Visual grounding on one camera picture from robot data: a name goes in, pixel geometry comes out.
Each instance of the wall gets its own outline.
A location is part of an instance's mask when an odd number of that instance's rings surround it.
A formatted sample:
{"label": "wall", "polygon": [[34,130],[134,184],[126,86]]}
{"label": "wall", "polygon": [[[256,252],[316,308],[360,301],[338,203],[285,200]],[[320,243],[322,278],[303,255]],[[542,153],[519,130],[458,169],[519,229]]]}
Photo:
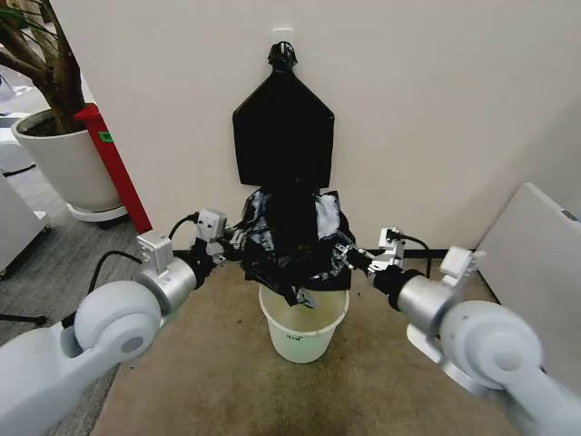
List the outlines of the wall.
{"label": "wall", "polygon": [[163,231],[202,207],[238,220],[251,189],[231,113],[268,74],[277,25],[336,115],[331,187],[364,246],[392,224],[476,246],[520,182],[578,156],[581,2],[53,3]]}

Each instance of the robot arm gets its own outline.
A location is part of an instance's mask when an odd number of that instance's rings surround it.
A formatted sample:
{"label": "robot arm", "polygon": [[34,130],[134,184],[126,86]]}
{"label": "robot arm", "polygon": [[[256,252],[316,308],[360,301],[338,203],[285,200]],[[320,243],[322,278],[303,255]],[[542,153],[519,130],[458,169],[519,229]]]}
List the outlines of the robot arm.
{"label": "robot arm", "polygon": [[483,253],[452,247],[440,267],[443,279],[434,282],[401,268],[397,229],[384,229],[379,246],[388,249],[377,257],[355,245],[337,248],[408,317],[416,348],[473,395],[492,393],[522,434],[581,433],[581,401],[543,372],[541,344],[527,323],[498,304],[461,301]]}
{"label": "robot arm", "polygon": [[24,333],[0,347],[0,434],[33,436],[54,426],[84,389],[119,362],[143,354],[217,264],[226,217],[203,210],[183,259],[171,241],[138,236],[143,268],[134,282],[107,283],[87,295],[73,317]]}

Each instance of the white bucket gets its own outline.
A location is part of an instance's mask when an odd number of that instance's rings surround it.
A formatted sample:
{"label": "white bucket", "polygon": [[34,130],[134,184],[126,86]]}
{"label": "white bucket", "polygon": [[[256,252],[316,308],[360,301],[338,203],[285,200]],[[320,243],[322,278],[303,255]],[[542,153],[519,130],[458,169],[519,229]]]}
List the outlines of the white bucket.
{"label": "white bucket", "polygon": [[258,296],[272,345],[287,361],[295,363],[319,359],[349,309],[348,291],[310,292],[317,304],[314,309],[302,304],[290,307],[283,297],[262,285]]}

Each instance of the baseboard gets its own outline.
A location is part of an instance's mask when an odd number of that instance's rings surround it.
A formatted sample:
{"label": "baseboard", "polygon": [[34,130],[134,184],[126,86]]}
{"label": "baseboard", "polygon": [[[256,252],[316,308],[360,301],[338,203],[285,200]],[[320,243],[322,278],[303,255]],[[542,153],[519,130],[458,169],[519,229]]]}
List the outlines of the baseboard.
{"label": "baseboard", "polygon": [[[383,251],[375,248],[372,250],[367,250],[366,251],[370,252],[371,254],[373,254],[374,256],[377,256],[379,254],[382,254]],[[446,256],[446,253],[448,252],[448,249],[433,249],[433,250],[422,250],[422,249],[417,249],[417,248],[412,248],[409,250],[406,250],[404,252],[404,257],[406,259],[444,259],[444,256]]]}

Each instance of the black cable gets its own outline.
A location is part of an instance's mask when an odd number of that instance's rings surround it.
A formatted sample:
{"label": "black cable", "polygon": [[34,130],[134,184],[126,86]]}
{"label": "black cable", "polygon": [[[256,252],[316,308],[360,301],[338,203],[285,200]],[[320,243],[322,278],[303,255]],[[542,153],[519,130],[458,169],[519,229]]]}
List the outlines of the black cable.
{"label": "black cable", "polygon": [[192,213],[191,215],[188,216],[184,216],[180,221],[178,221],[172,228],[172,231],[170,232],[170,235],[168,236],[168,238],[172,239],[173,236],[175,235],[175,232],[177,232],[177,230],[180,228],[180,226],[185,223],[186,221],[191,221],[192,223],[197,223],[198,222],[198,217],[200,216],[199,213],[195,212]]}
{"label": "black cable", "polygon": [[110,252],[105,253],[103,256],[101,256],[101,259],[99,259],[99,262],[97,262],[97,266],[95,266],[94,268],[94,272],[93,272],[93,277],[91,278],[91,283],[89,284],[89,293],[91,293],[92,291],[94,291],[94,286],[97,283],[97,278],[99,277],[99,272],[101,271],[101,268],[103,267],[104,262],[107,260],[107,258],[113,254],[117,254],[118,256],[122,256],[122,257],[126,257],[127,259],[130,259],[134,262],[137,263],[143,263],[141,259],[132,256],[128,253],[125,252],[120,252],[118,250],[111,250]]}
{"label": "black cable", "polygon": [[426,277],[429,278],[429,276],[432,273],[432,255],[428,245],[421,241],[420,239],[414,238],[413,236],[407,236],[406,234],[400,234],[399,237],[401,239],[412,241],[413,243],[418,243],[419,245],[424,247],[424,250],[426,250]]}

